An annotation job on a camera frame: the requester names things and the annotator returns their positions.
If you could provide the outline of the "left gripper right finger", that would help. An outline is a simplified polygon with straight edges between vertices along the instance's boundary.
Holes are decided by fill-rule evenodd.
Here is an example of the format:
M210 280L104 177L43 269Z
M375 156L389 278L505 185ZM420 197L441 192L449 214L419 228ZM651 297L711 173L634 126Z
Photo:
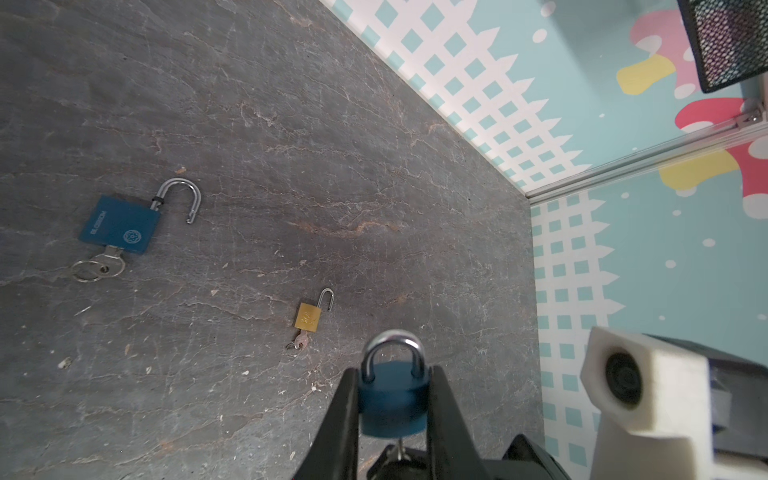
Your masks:
M491 479L483 465L445 371L430 368L427 410L429 479Z

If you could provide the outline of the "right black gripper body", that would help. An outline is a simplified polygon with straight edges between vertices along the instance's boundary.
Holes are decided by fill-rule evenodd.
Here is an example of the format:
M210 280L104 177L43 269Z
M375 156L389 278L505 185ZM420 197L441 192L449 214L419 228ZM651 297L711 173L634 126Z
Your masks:
M405 447L408 460L391 462L388 445L368 469L367 479L430 479L430 456L426 450ZM501 459L482 459L491 479L569 479L562 466L537 443L517 435Z

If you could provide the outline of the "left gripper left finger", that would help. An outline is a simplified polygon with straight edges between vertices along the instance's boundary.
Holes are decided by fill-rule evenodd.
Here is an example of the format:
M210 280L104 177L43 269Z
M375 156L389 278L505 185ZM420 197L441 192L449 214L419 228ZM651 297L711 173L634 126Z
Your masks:
M294 479L357 478L359 371L346 369L313 443Z

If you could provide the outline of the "small blue padlock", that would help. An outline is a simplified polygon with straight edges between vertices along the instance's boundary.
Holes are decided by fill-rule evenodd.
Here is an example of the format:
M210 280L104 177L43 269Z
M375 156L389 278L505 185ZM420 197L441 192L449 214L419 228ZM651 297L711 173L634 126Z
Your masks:
M375 356L386 346L402 346L409 361L377 364ZM365 345L358 380L360 430L365 436L397 439L427 428L428 373L421 341L412 333L384 331Z

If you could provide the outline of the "small brass padlock key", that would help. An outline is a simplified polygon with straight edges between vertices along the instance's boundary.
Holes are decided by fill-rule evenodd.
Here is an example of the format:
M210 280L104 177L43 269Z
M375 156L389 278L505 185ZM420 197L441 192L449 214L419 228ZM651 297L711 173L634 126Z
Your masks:
M306 330L300 330L294 339L286 345L287 350L303 350L309 345L310 334Z

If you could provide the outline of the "brass padlock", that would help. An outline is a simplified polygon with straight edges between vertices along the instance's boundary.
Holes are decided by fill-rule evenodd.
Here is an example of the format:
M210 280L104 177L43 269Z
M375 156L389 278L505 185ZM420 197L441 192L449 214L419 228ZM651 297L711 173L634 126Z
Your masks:
M331 288L324 288L318 297L316 305L301 303L294 322L294 327L307 332L316 332L319 320L324 311L333 309L335 292Z

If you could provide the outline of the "silver key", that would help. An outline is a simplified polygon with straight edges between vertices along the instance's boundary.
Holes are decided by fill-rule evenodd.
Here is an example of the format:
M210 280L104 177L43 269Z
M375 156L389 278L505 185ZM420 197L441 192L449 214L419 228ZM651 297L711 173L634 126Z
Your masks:
M71 275L80 283L95 283L120 276L126 268L122 253L121 248L107 246L103 253L75 262L70 267Z

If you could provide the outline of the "large blue padlock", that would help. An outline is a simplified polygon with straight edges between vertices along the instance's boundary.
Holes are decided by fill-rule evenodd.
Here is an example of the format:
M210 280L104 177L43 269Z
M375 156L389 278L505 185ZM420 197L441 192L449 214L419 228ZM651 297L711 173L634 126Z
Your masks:
M202 203L202 193L191 180L175 177L161 184L149 206L102 195L82 227L78 240L87 244L115 247L135 254L143 254L149 247L160 220L160 207L173 186L186 186L193 201L186 218L192 224Z

